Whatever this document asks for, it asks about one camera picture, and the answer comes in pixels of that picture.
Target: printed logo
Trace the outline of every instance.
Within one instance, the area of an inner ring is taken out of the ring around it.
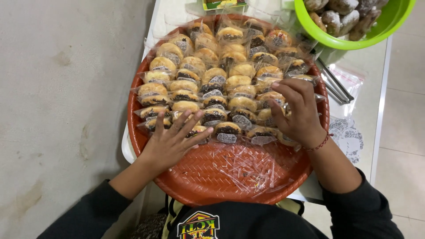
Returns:
[[[216,230],[219,229],[219,216],[197,211],[177,225],[177,236],[180,239],[217,239]]]

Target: white wall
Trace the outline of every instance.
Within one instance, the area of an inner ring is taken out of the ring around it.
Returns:
[[[154,2],[0,2],[0,238],[35,238],[128,166],[120,140]]]

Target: finger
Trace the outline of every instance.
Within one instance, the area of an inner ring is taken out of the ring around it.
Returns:
[[[193,145],[199,144],[200,142],[204,141],[208,136],[210,136],[213,133],[213,131],[214,131],[214,129],[212,127],[209,127],[208,129],[199,133],[195,137],[191,137],[191,138],[187,139],[187,141],[184,143],[184,147],[190,148]]]
[[[192,112],[190,110],[186,110],[184,113],[182,113],[181,116],[173,123],[173,125],[171,126],[171,128],[168,130],[167,133],[171,137],[176,136],[176,134],[178,133],[178,131],[183,126],[185,120],[190,116],[191,113]]]
[[[288,119],[284,116],[282,107],[275,99],[269,99],[267,102],[272,110],[273,121],[281,132],[287,132],[289,130]]]
[[[283,97],[285,97],[285,101],[289,104],[291,110],[294,113],[302,112],[306,107],[304,104],[303,96],[291,89],[291,87],[277,82],[273,82],[272,89],[275,92],[281,93]]]
[[[156,116],[155,134],[162,135],[164,132],[164,111],[161,111]]]
[[[195,114],[192,116],[192,118],[190,120],[188,120],[187,123],[183,126],[183,128],[179,131],[176,138],[178,140],[184,139],[186,137],[186,135],[192,131],[193,127],[201,119],[203,114],[204,114],[204,112],[201,111],[201,110],[195,112]]]
[[[302,79],[284,79],[280,81],[280,84],[284,84],[289,86],[291,89],[295,90],[296,92],[300,93],[303,96],[304,104],[307,105],[313,105],[316,106],[316,100],[315,100],[315,90],[313,88],[313,84],[306,80]]]
[[[192,147],[190,147],[190,148],[188,148],[184,153],[183,153],[183,156],[184,155],[186,155],[189,151],[191,151],[192,149],[196,149],[196,148],[199,148],[199,145],[194,145],[194,146],[192,146]]]

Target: red string bracelet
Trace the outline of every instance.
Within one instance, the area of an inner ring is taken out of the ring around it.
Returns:
[[[315,147],[315,148],[304,148],[303,147],[303,149],[305,149],[305,150],[307,150],[307,151],[314,151],[314,150],[318,150],[319,148],[321,148],[321,147],[323,147],[325,144],[326,144],[326,142],[328,142],[328,140],[329,140],[329,136],[333,136],[334,134],[330,134],[329,132],[327,132],[327,134],[326,134],[326,138],[325,138],[325,140],[319,145],[319,146],[317,146],[317,147]]]

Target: person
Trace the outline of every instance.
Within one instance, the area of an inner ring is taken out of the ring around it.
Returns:
[[[321,127],[312,84],[300,79],[284,79],[273,83],[271,88],[286,98],[292,111],[290,117],[285,117],[280,105],[269,100],[279,130],[309,149],[308,156],[323,188],[324,203],[331,213],[333,238],[403,238],[391,221],[387,199],[366,181],[363,172],[351,164]],[[149,181],[177,164],[213,132],[208,128],[193,138],[185,138],[201,119],[202,111],[184,124],[190,114],[190,111],[184,112],[165,130],[164,113],[159,113],[156,131],[136,161],[82,197],[38,238],[101,238]],[[169,239],[327,238],[295,213],[274,205],[243,202],[180,210],[163,231],[167,231],[168,236],[162,237]]]

